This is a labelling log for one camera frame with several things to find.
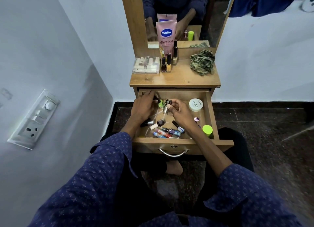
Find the drawer handle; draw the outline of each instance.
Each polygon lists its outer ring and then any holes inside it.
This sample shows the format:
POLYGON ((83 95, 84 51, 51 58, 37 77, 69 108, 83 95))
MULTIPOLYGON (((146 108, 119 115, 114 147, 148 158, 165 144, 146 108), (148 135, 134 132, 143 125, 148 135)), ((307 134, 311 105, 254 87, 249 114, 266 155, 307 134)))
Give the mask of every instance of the drawer handle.
POLYGON ((186 153, 187 151, 189 151, 189 150, 184 150, 183 153, 178 154, 178 155, 167 154, 167 153, 166 153, 164 150, 162 150, 162 149, 159 149, 159 151, 162 152, 163 154, 165 154, 165 155, 171 157, 171 158, 177 158, 177 157, 180 157, 181 155, 185 154, 185 153, 186 153))

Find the green cloth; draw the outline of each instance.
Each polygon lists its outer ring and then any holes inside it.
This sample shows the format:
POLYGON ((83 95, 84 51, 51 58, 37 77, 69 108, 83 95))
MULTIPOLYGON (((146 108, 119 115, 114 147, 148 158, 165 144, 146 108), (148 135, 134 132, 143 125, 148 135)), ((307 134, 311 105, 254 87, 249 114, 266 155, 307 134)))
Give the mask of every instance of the green cloth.
POLYGON ((207 49, 191 56, 191 69, 199 75, 214 74, 215 55, 207 49))
POLYGON ((190 45, 190 48, 202 48, 202 47, 207 48, 208 47, 207 43, 206 42, 202 42, 201 44, 190 45))

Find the shirt sleeve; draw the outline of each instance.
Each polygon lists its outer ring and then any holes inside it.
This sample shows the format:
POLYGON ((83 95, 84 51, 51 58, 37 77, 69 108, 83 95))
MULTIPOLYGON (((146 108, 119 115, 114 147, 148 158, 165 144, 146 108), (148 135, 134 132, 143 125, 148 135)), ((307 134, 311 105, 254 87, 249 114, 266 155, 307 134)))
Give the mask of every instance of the shirt sleeve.
POLYGON ((281 198, 261 177, 237 164, 218 179, 218 192, 204 205, 218 212, 241 206, 242 226, 302 226, 281 198))
POLYGON ((206 5, 208 0, 191 0, 189 3, 189 9, 194 8, 196 11, 196 16, 203 19, 206 13, 206 5))
POLYGON ((144 18, 155 18, 154 0, 143 0, 144 18))
POLYGON ((99 226, 112 221, 124 155, 130 167, 131 138, 120 132, 96 146, 74 176, 38 209, 29 226, 99 226))

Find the transparent plastic box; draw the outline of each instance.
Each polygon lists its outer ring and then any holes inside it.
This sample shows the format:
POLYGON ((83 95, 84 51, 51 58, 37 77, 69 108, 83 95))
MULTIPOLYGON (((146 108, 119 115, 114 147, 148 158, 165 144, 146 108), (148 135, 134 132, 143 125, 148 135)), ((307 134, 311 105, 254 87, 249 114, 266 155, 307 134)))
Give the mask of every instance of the transparent plastic box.
POLYGON ((160 72, 160 57, 136 58, 133 65, 133 73, 158 74, 160 72))

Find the mirror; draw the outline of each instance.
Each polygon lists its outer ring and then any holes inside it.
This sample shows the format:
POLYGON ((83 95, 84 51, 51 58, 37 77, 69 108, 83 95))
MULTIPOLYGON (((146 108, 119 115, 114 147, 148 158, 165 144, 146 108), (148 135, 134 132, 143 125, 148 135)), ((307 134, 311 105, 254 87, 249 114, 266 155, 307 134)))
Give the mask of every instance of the mirror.
POLYGON ((157 14, 176 15, 178 48, 216 47, 230 0, 142 0, 148 48, 159 48, 157 14))

